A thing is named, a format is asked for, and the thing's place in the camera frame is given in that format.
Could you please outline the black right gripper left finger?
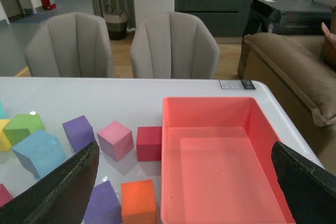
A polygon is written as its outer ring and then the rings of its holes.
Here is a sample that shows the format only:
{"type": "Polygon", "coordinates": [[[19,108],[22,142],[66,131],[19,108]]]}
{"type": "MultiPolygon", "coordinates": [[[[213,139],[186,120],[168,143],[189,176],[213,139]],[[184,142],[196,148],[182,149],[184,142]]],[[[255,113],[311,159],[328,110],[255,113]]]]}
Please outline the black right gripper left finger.
{"type": "Polygon", "coordinates": [[[82,223],[97,177],[99,145],[91,142],[1,206],[1,223],[82,223]]]}

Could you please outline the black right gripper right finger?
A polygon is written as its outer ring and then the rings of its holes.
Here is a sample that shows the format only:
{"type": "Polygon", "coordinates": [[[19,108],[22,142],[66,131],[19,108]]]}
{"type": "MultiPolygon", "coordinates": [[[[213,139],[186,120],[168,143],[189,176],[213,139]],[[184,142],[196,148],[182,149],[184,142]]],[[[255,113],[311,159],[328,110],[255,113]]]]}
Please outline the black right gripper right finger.
{"type": "Polygon", "coordinates": [[[271,159],[296,223],[335,223],[335,176],[282,142],[271,159]]]}

